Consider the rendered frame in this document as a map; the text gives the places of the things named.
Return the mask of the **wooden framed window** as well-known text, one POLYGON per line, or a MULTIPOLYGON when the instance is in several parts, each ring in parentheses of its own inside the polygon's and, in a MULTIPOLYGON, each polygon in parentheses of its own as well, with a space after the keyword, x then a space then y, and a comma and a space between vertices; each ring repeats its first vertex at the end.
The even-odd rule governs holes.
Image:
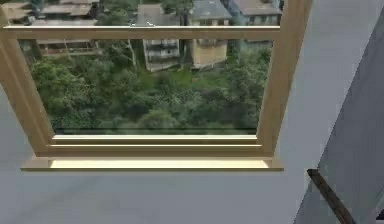
POLYGON ((278 171, 312 0, 0 0, 28 171, 278 171))

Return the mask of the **dark brown wooden bar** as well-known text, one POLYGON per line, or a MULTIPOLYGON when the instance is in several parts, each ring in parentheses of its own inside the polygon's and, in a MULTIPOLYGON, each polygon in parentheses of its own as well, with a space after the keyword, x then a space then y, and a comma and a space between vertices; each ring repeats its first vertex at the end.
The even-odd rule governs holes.
POLYGON ((340 198, 320 174, 319 170, 308 169, 307 174, 319 190, 320 194, 326 200, 328 206, 331 208, 340 224, 357 224, 340 198))

